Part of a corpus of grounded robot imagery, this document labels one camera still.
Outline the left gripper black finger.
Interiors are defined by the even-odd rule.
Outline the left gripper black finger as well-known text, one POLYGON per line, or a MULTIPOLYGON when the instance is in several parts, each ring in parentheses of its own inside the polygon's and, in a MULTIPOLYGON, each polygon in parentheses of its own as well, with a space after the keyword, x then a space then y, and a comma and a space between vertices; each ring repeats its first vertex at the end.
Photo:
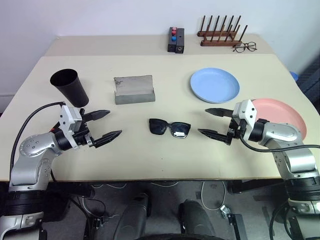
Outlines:
POLYGON ((85 123, 90 121, 99 120, 110 113, 109 110, 96 110, 83 115, 83 121, 85 123))
POLYGON ((109 133, 104 134, 101 138, 93 140, 93 146, 95 148, 102 147, 110 142, 112 142, 115 138, 117 138, 122 133, 122 130, 115 130, 109 133))

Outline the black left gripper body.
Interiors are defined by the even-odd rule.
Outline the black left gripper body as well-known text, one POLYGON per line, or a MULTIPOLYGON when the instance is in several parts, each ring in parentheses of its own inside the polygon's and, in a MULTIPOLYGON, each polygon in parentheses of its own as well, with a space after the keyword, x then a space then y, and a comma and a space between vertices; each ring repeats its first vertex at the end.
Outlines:
POLYGON ((82 121, 79 125, 79 129, 74 132, 72 135, 75 143, 80 145, 88 145, 89 147, 93 147, 96 143, 95 139, 92 137, 90 130, 87 126, 87 122, 95 121, 95 116, 93 112, 85 113, 85 109, 81 108, 79 110, 80 116, 82 117, 82 121))

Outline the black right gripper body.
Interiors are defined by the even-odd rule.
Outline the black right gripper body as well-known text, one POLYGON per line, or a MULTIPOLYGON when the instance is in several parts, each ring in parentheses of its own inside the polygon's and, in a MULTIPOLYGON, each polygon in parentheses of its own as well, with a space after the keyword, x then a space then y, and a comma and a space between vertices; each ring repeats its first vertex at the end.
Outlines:
POLYGON ((239 139, 244 136, 244 120, 241 119, 239 123, 232 117, 228 126, 226 144, 231 145, 233 139, 239 139))

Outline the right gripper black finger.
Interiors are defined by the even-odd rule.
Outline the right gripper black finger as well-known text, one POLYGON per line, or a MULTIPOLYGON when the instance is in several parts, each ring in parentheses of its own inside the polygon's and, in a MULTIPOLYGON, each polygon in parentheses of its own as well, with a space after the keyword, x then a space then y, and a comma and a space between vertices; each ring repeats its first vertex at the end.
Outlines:
POLYGON ((233 117, 233 110, 225 109, 225 108, 207 108, 205 111, 211 115, 218 117, 233 117))
POLYGON ((211 130, 211 129, 203 129, 203 128, 198 128, 197 129, 201 134, 205 135, 206 137, 216 140, 216 141, 220 141, 223 143, 227 143, 228 141, 228 136, 227 135, 223 135, 218 133, 215 130, 211 130))

